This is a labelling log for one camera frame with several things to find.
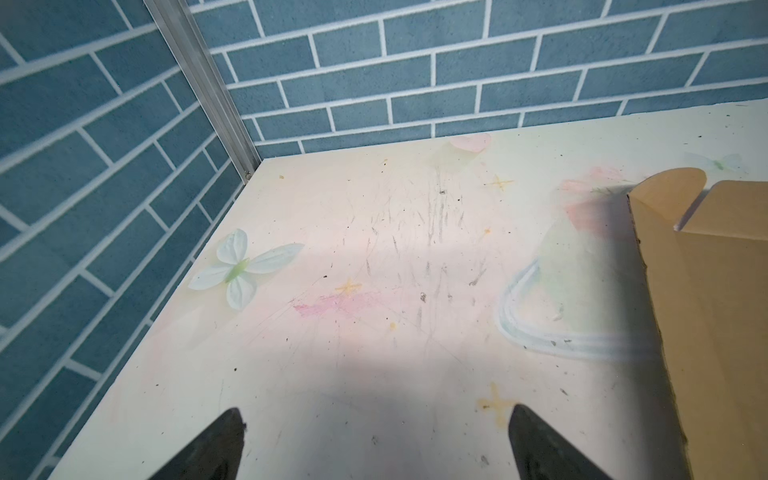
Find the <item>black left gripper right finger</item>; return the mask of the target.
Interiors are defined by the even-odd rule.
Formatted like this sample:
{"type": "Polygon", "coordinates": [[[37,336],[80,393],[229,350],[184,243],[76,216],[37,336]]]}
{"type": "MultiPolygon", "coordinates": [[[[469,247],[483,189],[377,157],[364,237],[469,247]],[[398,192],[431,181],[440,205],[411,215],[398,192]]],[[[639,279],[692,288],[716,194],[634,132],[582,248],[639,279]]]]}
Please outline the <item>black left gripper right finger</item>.
{"type": "Polygon", "coordinates": [[[521,479],[610,480],[602,469],[524,404],[514,406],[508,436],[521,479]]]}

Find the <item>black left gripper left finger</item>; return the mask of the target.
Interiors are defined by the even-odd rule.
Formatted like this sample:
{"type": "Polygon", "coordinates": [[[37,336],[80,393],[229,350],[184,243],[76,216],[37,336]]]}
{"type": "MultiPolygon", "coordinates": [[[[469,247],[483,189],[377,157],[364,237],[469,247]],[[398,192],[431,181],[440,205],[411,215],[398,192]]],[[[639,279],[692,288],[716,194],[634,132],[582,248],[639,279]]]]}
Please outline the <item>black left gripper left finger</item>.
{"type": "Polygon", "coordinates": [[[246,423],[236,407],[224,411],[156,471],[151,480],[235,480],[245,443],[246,423]]]}

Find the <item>brown cardboard paper box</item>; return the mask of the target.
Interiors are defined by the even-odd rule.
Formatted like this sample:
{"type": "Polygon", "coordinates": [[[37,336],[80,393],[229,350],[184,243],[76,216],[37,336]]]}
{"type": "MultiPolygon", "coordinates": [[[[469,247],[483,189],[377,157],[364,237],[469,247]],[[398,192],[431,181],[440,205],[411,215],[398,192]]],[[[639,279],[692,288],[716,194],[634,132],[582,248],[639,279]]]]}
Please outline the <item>brown cardboard paper box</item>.
{"type": "Polygon", "coordinates": [[[658,173],[628,196],[695,479],[767,475],[767,185],[658,173]]]}

